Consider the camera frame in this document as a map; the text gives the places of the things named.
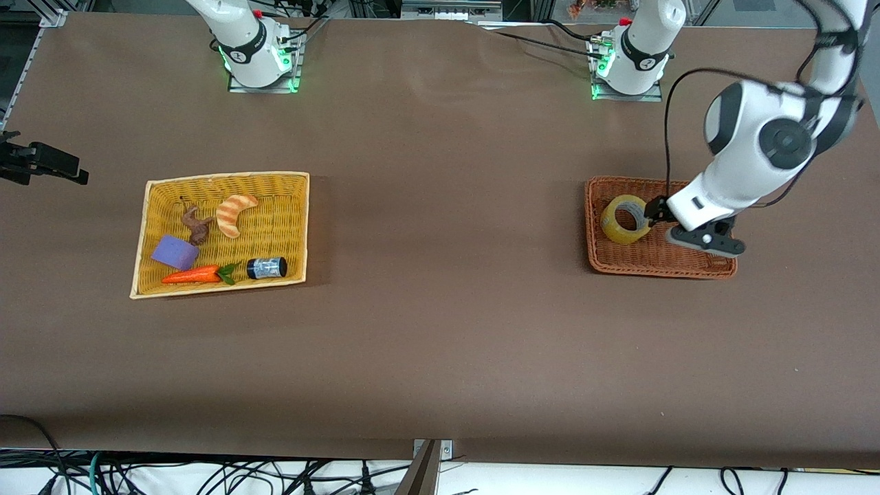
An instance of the orange wicker basket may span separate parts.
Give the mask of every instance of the orange wicker basket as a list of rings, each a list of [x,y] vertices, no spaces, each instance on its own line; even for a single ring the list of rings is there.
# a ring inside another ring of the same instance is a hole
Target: orange wicker basket
[[[674,181],[671,192],[687,182]],[[737,273],[737,259],[710,255],[666,241],[670,223],[655,225],[645,237],[623,246],[609,240],[600,225],[602,212],[617,196],[639,196],[645,202],[666,193],[666,182],[632,177],[593,177],[584,188],[587,219],[587,254],[590,265],[604,273],[652,277],[724,279]]]

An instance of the brown toy figure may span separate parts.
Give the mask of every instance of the brown toy figure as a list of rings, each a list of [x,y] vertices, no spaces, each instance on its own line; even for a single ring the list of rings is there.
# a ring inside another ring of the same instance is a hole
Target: brown toy figure
[[[193,231],[192,235],[189,236],[189,243],[193,246],[204,244],[208,238],[208,224],[214,221],[214,217],[208,217],[203,220],[196,218],[195,212],[198,209],[195,205],[190,206],[187,212],[183,214],[183,217],[180,218],[183,225],[186,225],[189,227],[189,230]]]

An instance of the small bottle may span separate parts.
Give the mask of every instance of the small bottle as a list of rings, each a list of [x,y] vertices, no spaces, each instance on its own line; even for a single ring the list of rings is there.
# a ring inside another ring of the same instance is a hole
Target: small bottle
[[[277,258],[253,258],[247,261],[247,276],[254,280],[278,278],[286,275],[287,260],[283,256]]]

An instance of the toy carrot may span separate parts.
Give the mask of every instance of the toy carrot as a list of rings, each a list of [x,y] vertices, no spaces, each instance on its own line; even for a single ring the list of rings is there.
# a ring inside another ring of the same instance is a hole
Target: toy carrot
[[[163,284],[191,284],[203,282],[220,282],[223,280],[229,285],[235,285],[232,280],[232,271],[235,270],[238,263],[228,264],[221,267],[220,265],[205,265],[191,270],[179,271],[172,273],[168,277],[162,279]]]

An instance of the basket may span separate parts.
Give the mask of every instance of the basket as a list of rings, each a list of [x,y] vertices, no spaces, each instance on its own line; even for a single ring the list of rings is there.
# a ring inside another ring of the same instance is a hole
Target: basket
[[[671,192],[687,182],[674,181]],[[724,279],[737,273],[737,259],[710,255],[670,244],[666,231],[674,224],[663,222],[645,237],[623,246],[609,240],[600,224],[605,207],[620,195],[639,196],[645,202],[666,194],[666,182],[656,179],[598,176],[586,183],[584,209],[587,220],[587,254],[590,265],[604,273],[648,275],[651,277]]]
[[[162,284],[162,278],[176,270],[150,258],[159,239],[165,234],[189,239],[190,230],[180,221],[184,211],[196,205],[199,208],[196,217],[213,217],[216,207],[234,194],[256,196],[259,204],[238,216],[241,235],[236,239],[223,235],[215,222],[209,224],[208,239],[198,247],[194,267],[238,262],[232,273],[235,285],[224,282]],[[308,218],[309,174],[301,172],[212,174],[149,181],[143,199],[141,236],[129,297],[183,296],[304,282]],[[285,277],[258,280],[247,277],[248,260],[277,256],[287,260]]]

